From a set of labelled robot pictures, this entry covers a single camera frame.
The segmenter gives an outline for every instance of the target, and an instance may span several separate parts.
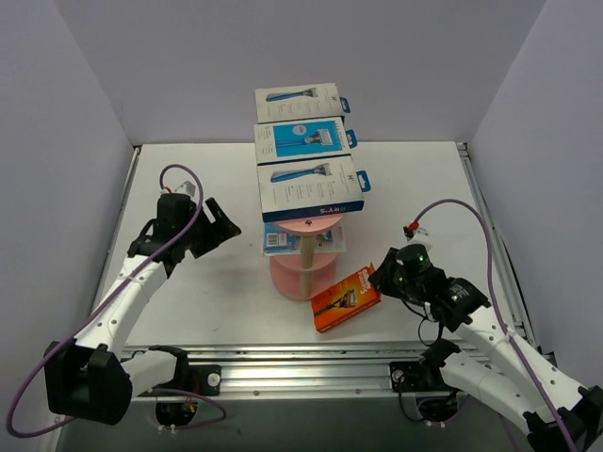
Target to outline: rotating display stand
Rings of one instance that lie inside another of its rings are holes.
[[[305,300],[333,285],[338,253],[315,253],[315,247],[317,236],[334,228],[343,217],[340,214],[276,223],[279,229],[300,237],[300,254],[269,258],[270,277],[281,294]]]

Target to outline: razor image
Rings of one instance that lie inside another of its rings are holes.
[[[328,129],[318,129],[314,134],[307,136],[306,138],[291,139],[286,141],[276,141],[277,148],[287,148],[291,146],[305,146],[307,144],[320,144],[322,146],[333,145],[333,139],[331,138],[331,132]]]
[[[331,169],[328,163],[315,166],[309,169],[295,169],[292,171],[274,171],[270,176],[271,182],[284,182],[290,181],[291,179],[297,179],[302,176],[309,176],[310,174],[319,174],[321,176],[330,176]]]
[[[277,102],[291,99],[293,97],[318,97],[316,88],[309,88],[296,92],[276,92],[266,96],[266,102]]]
[[[350,289],[348,292],[346,292],[346,295],[344,295],[337,301],[334,301],[331,304],[327,304],[320,311],[316,311],[314,313],[314,317],[318,317],[321,314],[331,311],[333,308],[354,308],[356,307],[357,303],[358,300],[356,299],[356,291],[354,289]]]

